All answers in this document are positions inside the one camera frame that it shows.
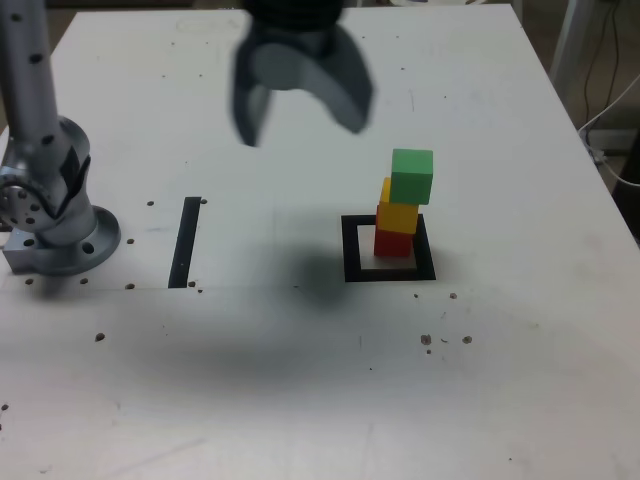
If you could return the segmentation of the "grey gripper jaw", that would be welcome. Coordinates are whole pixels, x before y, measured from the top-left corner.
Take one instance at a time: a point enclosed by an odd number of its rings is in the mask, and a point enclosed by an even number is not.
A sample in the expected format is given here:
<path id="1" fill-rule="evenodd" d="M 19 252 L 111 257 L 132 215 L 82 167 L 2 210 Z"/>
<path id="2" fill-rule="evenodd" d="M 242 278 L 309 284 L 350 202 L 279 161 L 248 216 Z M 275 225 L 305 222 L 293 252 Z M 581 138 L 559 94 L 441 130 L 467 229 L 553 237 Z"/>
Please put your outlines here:
<path id="1" fill-rule="evenodd" d="M 302 90 L 346 130 L 368 122 L 373 84 L 361 53 L 339 24 L 327 30 L 293 33 L 265 30 L 250 55 L 250 133 L 257 135 L 274 91 Z"/>
<path id="2" fill-rule="evenodd" d="M 263 33 L 259 23 L 251 22 L 234 60 L 231 112 L 240 139 L 250 147 L 258 144 L 271 98 L 271 90 L 261 83 L 253 69 Z"/>

